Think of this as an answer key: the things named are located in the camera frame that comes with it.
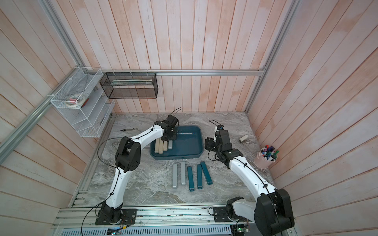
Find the grey pruning pliers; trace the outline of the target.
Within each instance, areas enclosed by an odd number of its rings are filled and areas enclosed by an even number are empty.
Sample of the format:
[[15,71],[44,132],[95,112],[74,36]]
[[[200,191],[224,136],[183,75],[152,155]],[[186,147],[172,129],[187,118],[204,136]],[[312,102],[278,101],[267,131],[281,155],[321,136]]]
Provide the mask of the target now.
[[181,162],[181,185],[186,185],[186,162]]
[[178,187],[178,165],[173,164],[173,182],[172,182],[173,189]]
[[173,149],[173,140],[168,141],[168,150]]

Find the beige pruning pliers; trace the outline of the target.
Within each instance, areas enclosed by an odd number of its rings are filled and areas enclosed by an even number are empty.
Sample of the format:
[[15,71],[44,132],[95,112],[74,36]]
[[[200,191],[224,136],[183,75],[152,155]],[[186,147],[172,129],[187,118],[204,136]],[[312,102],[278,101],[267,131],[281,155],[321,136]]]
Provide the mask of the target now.
[[160,138],[157,138],[155,140],[155,149],[154,149],[154,153],[159,153],[159,146],[160,146]]
[[168,141],[163,141],[163,152],[168,151]]
[[159,145],[158,145],[158,153],[159,154],[163,154],[163,145],[164,145],[164,141],[160,140]]

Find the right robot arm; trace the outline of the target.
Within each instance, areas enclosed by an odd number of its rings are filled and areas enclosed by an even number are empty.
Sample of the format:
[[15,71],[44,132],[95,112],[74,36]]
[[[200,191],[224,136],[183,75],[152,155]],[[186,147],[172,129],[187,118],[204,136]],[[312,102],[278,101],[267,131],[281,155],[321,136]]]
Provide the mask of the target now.
[[255,202],[249,202],[243,197],[235,197],[228,200],[225,207],[215,207],[215,221],[222,222],[222,215],[228,220],[248,220],[264,236],[281,234],[294,227],[288,192],[271,185],[250,165],[240,150],[233,148],[229,133],[222,125],[215,128],[213,137],[206,138],[205,149],[215,152],[215,160],[235,173],[255,199]]

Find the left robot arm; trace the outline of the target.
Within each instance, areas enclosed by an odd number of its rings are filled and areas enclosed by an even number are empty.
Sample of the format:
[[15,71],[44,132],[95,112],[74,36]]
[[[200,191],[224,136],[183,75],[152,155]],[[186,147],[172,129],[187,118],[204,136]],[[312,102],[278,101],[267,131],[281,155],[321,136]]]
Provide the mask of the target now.
[[173,141],[177,138],[179,120],[168,115],[163,121],[155,122],[149,129],[133,137],[121,138],[115,154],[116,170],[111,191],[102,202],[95,224],[117,225],[123,219],[123,198],[133,171],[141,162],[141,151],[156,139]]

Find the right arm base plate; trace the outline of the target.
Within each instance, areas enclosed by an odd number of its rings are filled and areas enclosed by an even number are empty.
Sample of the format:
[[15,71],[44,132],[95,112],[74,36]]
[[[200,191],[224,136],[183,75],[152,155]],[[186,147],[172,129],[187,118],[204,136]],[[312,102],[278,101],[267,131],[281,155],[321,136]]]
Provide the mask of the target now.
[[214,221],[221,222],[254,222],[255,216],[255,205],[252,206],[242,206],[237,205],[236,207],[213,207]]

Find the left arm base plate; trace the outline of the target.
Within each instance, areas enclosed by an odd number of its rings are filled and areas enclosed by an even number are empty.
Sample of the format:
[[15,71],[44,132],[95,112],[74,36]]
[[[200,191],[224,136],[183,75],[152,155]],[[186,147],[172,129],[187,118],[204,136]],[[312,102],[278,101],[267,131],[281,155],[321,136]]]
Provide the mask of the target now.
[[137,209],[101,209],[98,213],[98,218],[95,225],[133,225],[136,221]]

